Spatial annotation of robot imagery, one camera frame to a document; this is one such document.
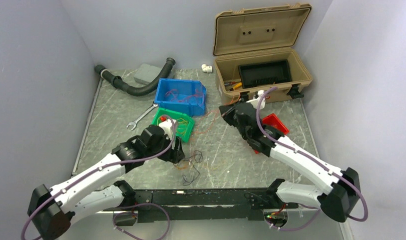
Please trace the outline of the white pipe elbow fitting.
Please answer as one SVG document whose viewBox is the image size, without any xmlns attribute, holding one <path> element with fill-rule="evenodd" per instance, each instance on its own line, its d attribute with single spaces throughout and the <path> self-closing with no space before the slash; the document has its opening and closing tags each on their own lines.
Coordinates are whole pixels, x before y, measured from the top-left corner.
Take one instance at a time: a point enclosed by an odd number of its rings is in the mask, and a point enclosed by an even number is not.
<svg viewBox="0 0 406 240">
<path fill-rule="evenodd" d="M 201 65 L 201 70 L 202 70 L 204 73 L 212 73 L 212 72 L 213 72 L 212 66 L 211 66 L 211 65 L 206 65 L 206 64 L 202 64 L 202 65 Z"/>
</svg>

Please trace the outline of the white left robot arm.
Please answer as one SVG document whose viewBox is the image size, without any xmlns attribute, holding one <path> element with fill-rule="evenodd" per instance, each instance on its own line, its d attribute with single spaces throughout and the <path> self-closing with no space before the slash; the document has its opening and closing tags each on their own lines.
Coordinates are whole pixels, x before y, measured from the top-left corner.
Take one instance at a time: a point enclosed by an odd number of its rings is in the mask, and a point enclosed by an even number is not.
<svg viewBox="0 0 406 240">
<path fill-rule="evenodd" d="M 50 188 L 40 185 L 33 190 L 28 208 L 28 219 L 21 239 L 29 224 L 34 224 L 44 240 L 55 240 L 79 220 L 106 209 L 133 209 L 143 206 L 136 193 L 124 180 L 116 181 L 99 190 L 109 180 L 120 177 L 154 158 L 174 162 L 181 156 L 181 142 L 172 120 L 150 125 L 140 135 L 118 144 L 92 167 L 75 177 Z"/>
</svg>

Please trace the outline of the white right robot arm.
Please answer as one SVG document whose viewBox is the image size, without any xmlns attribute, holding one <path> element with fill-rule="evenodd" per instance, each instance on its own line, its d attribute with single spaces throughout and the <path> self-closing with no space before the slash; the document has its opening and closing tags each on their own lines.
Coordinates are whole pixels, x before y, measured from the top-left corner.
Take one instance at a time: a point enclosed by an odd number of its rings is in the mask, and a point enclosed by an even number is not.
<svg viewBox="0 0 406 240">
<path fill-rule="evenodd" d="M 359 174 L 330 165 L 294 143 L 275 127 L 262 124 L 261 97 L 219 106 L 222 118 L 237 128 L 241 137 L 256 152 L 279 160 L 311 181 L 311 185 L 276 179 L 266 191 L 267 203 L 277 208 L 283 203 L 302 204 L 320 209 L 330 219 L 343 223 L 356 220 L 351 212 L 358 201 L 366 205 L 360 190 Z"/>
</svg>

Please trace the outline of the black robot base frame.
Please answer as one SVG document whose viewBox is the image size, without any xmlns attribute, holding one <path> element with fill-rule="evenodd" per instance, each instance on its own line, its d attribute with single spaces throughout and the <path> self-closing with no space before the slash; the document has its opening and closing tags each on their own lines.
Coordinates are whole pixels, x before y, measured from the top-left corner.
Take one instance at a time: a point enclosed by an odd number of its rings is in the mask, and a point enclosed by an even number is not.
<svg viewBox="0 0 406 240">
<path fill-rule="evenodd" d="M 107 211 L 133 211 L 138 223 L 172 221 L 247 219 L 262 221 L 278 213 L 280 223 L 284 214 L 297 209 L 295 203 L 284 203 L 265 187 L 256 188 L 192 188 L 192 189 L 133 189 L 132 196 L 120 206 Z"/>
</svg>

